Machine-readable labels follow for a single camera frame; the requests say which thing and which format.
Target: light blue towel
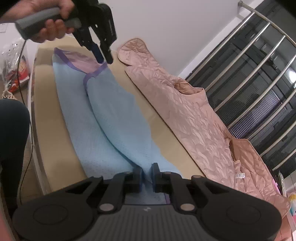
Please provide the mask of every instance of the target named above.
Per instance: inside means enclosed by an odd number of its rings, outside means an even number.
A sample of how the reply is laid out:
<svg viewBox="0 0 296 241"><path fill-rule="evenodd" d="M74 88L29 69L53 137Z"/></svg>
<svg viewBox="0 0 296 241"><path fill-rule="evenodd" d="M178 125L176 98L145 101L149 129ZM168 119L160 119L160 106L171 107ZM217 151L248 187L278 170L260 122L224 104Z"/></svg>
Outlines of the light blue towel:
<svg viewBox="0 0 296 241"><path fill-rule="evenodd" d="M148 181L142 193L128 195L126 203L165 203L163 194L152 192L151 165L157 162L160 171L179 171L153 142L134 96L117 83L106 64L86 74L60 50L52 60L61 109L86 175L109 179L138 165Z"/></svg>

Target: circular pad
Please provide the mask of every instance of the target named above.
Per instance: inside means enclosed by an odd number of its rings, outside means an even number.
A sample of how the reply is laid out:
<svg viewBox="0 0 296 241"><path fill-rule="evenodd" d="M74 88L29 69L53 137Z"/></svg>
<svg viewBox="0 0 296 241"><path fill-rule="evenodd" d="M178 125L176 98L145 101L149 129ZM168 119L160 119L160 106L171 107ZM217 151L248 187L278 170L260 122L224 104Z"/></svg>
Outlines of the circular pad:
<svg viewBox="0 0 296 241"><path fill-rule="evenodd" d="M271 240L281 227L281 215L273 205L237 192L214 195L201 219L211 234L228 241Z"/></svg>
<svg viewBox="0 0 296 241"><path fill-rule="evenodd" d="M92 220L92 209L84 199L64 194L22 205L15 211L12 222L17 233L26 240L65 241L81 236Z"/></svg>

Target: black robotic device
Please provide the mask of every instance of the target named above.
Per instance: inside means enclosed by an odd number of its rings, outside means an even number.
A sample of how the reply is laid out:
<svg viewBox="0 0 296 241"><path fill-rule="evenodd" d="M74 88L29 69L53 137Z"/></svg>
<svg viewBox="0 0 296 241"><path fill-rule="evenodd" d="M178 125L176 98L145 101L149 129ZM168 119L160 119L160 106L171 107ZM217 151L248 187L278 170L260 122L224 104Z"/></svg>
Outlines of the black robotic device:
<svg viewBox="0 0 296 241"><path fill-rule="evenodd" d="M182 179L154 163L152 182L170 204L124 204L127 193L141 191L138 167L29 201L15 211L13 226L28 241L271 241L280 229L273 205L207 178Z"/></svg>
<svg viewBox="0 0 296 241"><path fill-rule="evenodd" d="M73 0L74 10L65 21L67 27L75 28L73 33L81 46L92 51L99 63L113 62L110 51L111 44L117 39L113 16L110 7L97 0ZM15 22L15 26L24 39L29 39L45 26L48 19L62 19L58 7L45 9ZM100 40L100 48L93 42L89 27L93 29Z"/></svg>

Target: clothing tag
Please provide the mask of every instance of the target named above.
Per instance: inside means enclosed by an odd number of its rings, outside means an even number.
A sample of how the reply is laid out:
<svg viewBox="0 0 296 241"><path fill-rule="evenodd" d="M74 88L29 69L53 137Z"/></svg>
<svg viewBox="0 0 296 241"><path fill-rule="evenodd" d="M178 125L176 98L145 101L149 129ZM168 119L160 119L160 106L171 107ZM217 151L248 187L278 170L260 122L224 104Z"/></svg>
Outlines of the clothing tag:
<svg viewBox="0 0 296 241"><path fill-rule="evenodd" d="M235 178L244 178L244 172L236 174Z"/></svg>

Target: finger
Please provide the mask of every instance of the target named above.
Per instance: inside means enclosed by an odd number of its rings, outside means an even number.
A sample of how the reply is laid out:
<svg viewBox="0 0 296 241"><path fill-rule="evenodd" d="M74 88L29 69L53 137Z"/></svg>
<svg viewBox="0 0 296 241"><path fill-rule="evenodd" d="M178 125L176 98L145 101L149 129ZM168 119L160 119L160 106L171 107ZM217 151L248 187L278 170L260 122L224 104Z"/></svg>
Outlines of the finger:
<svg viewBox="0 0 296 241"><path fill-rule="evenodd" d="M74 3L71 0L61 0L59 2L59 7L61 9L61 16L63 19L67 19L69 14L72 12L74 8Z"/></svg>
<svg viewBox="0 0 296 241"><path fill-rule="evenodd" d="M52 19L45 22L45 27L47 29L47 39L53 41L57 36L57 28Z"/></svg>
<svg viewBox="0 0 296 241"><path fill-rule="evenodd" d="M68 28L67 31L66 31L66 33L67 33L67 34L71 34L71 33L73 33L74 31L75 31L74 28Z"/></svg>
<svg viewBox="0 0 296 241"><path fill-rule="evenodd" d="M61 39L62 37L64 37L64 35L67 31L64 21L61 19L58 19L57 21L55 21L55 25L57 28L57 38Z"/></svg>
<svg viewBox="0 0 296 241"><path fill-rule="evenodd" d="M43 43L47 39L47 30L46 28L43 28L39 31L38 34L35 34L31 40L36 43Z"/></svg>

